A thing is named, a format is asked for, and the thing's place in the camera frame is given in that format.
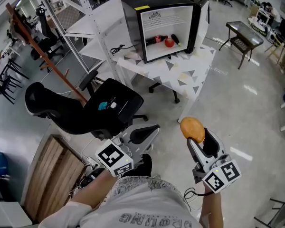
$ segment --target metal shelving rack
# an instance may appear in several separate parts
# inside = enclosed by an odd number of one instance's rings
[[[116,62],[113,61],[112,55],[107,46],[108,39],[106,38],[113,29],[125,22],[120,0],[107,1],[93,10],[89,0],[79,0],[81,6],[71,0],[62,1],[85,14],[84,17],[82,17],[66,31],[55,15],[51,3],[48,0],[42,0],[59,33],[65,39],[66,43],[69,45],[70,49],[84,70],[89,73],[99,66],[97,70],[99,73],[97,78],[101,79],[99,82],[111,77],[125,84],[124,78],[126,78],[126,81],[129,79],[122,73],[121,70],[119,70],[119,67],[116,66]],[[88,44],[80,52],[78,52],[70,37],[91,38],[92,41],[88,42]],[[118,42],[116,41],[112,43],[110,42],[109,48],[114,46],[118,47],[120,43],[118,45],[117,44]],[[94,65],[92,68],[89,68],[85,64],[81,55],[99,59],[100,62]]]

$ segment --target wrist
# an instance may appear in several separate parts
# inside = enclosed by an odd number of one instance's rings
[[[103,178],[105,178],[105,179],[118,179],[118,177],[114,177],[114,176],[112,176],[111,175],[111,173],[107,170],[107,169],[105,169],[101,174],[100,174]]]
[[[205,187],[205,193],[212,192],[210,187],[208,187],[206,184],[204,184],[204,187]]]

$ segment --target tiled floor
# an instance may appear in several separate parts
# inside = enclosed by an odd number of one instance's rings
[[[254,227],[253,217],[262,214],[268,207],[270,197],[285,200],[285,132],[279,131],[280,126],[285,124],[285,109],[279,108],[285,92],[285,80],[275,64],[265,60],[264,50],[269,46],[265,39],[252,55],[259,66],[245,60],[241,70],[238,70],[241,55],[236,49],[233,48],[233,51],[224,47],[218,51],[220,45],[212,39],[228,38],[226,22],[247,22],[249,11],[236,2],[232,3],[233,8],[217,2],[210,3],[212,11],[207,33],[210,39],[205,39],[204,44],[214,47],[217,52],[190,114],[219,136],[226,151],[236,159],[242,170],[243,177],[222,191],[225,227],[250,228]],[[73,56],[59,64],[62,72],[68,67],[76,67],[69,74],[71,82],[76,84],[84,71]],[[45,74],[35,70],[30,73],[31,81],[40,81]],[[54,74],[50,74],[44,84],[55,92],[68,90]],[[177,123],[186,99],[180,96],[181,102],[175,104],[172,91],[164,86],[149,94],[148,86],[152,84],[153,81],[140,76],[133,82],[134,89],[145,100],[139,112],[147,114],[151,123],[161,126],[151,153],[153,173],[176,185],[182,193],[189,187],[201,192],[203,187],[194,185],[191,170],[195,163]],[[23,94],[24,91],[19,93],[19,101],[14,107],[0,98],[0,149],[8,153],[11,166],[18,168],[11,172],[11,180],[18,185],[17,197],[21,194],[28,166],[44,132],[46,135],[57,132],[55,125],[49,126],[49,121],[26,113]],[[94,155],[99,144],[91,134],[62,135],[78,152],[87,146],[83,154],[88,156]],[[197,198],[191,203],[192,208],[198,210],[201,202],[202,199]],[[199,211],[193,211],[192,215],[198,216]]]

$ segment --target mini fridge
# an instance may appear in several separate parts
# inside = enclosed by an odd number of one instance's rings
[[[204,40],[209,24],[209,0],[121,1],[131,42],[145,63],[181,51],[191,53]],[[163,37],[172,35],[179,44],[167,47]],[[157,43],[147,45],[150,40]]]

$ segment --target fridge label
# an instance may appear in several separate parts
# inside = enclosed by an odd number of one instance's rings
[[[149,8],[149,6],[146,5],[146,6],[137,7],[137,8],[135,8],[135,10],[143,10],[143,9],[148,9],[148,8]]]

